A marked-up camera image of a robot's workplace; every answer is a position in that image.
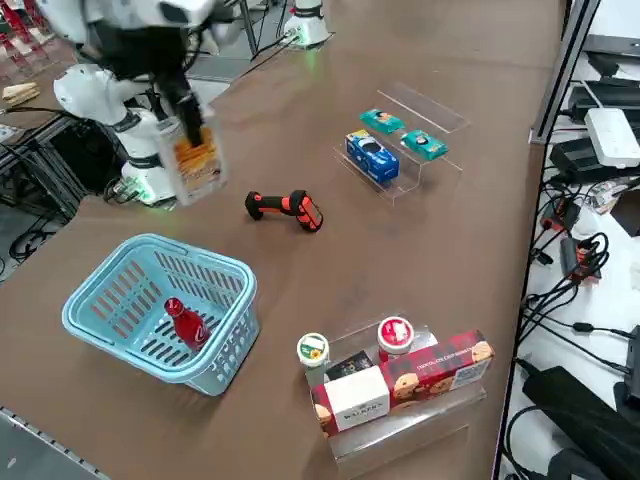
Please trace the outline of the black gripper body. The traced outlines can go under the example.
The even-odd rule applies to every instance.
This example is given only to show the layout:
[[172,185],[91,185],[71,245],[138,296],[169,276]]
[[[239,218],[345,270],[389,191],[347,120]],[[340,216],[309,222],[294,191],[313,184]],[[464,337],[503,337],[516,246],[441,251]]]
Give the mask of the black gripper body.
[[187,34],[173,27],[125,30],[94,24],[97,63],[118,79],[149,75],[156,80],[184,79]]

